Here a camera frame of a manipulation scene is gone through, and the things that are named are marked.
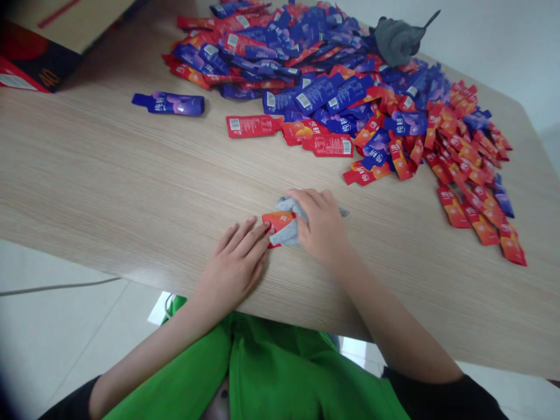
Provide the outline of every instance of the white wall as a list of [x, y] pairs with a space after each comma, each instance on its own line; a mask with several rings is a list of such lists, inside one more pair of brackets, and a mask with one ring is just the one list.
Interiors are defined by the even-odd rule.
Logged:
[[371, 26], [381, 16], [423, 26], [441, 9], [420, 51], [516, 99], [541, 138], [560, 143], [560, 0], [336, 3]]

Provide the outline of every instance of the gray cloth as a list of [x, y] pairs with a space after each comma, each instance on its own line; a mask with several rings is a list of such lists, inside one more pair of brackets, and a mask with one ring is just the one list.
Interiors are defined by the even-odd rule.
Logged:
[[420, 49], [420, 40], [426, 28], [439, 15], [438, 10], [424, 27], [411, 26], [404, 20], [393, 20], [382, 17], [373, 30], [375, 42], [381, 57], [391, 67], [407, 65]]
[[[340, 214], [342, 217], [346, 217], [350, 214], [350, 212], [342, 207], [338, 208], [340, 210]], [[278, 202], [276, 202], [276, 210], [278, 211], [286, 211], [286, 212], [293, 212], [297, 215], [297, 218], [292, 220], [290, 224], [288, 224], [285, 228], [280, 230], [280, 232], [276, 232], [270, 237], [270, 243], [272, 245], [299, 245], [299, 237], [298, 237], [298, 218], [302, 218], [306, 222], [309, 221], [307, 215], [303, 208], [299, 205], [298, 201], [293, 197], [280, 197]]]

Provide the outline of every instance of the green shirt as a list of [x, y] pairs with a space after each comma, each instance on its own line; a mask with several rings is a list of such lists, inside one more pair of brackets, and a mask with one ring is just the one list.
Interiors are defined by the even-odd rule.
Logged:
[[[177, 297], [171, 315], [185, 302]], [[232, 420], [409, 418], [390, 382], [340, 355], [326, 334], [234, 312], [106, 419], [198, 419], [228, 371]]]

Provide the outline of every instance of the cardboard box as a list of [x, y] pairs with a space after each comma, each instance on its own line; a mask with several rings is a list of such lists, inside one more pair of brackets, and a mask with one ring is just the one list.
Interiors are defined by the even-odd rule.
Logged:
[[55, 92], [114, 23], [148, 0], [18, 0], [2, 22], [0, 86]]

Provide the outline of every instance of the pile of snack packets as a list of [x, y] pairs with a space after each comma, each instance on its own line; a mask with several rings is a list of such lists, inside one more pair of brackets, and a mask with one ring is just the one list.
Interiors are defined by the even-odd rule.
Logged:
[[495, 168], [508, 140], [478, 107], [477, 88], [451, 84], [438, 63], [392, 68], [374, 35], [325, 2], [307, 7], [222, 1], [213, 18], [179, 16], [184, 40], [162, 55], [171, 72], [222, 97], [262, 98], [263, 115], [227, 117], [232, 138], [274, 135], [316, 156], [363, 156], [343, 174], [365, 186], [396, 172], [414, 176], [422, 160], [435, 173], [452, 226], [474, 228], [485, 246], [500, 244], [527, 265], [506, 217], [513, 209]]

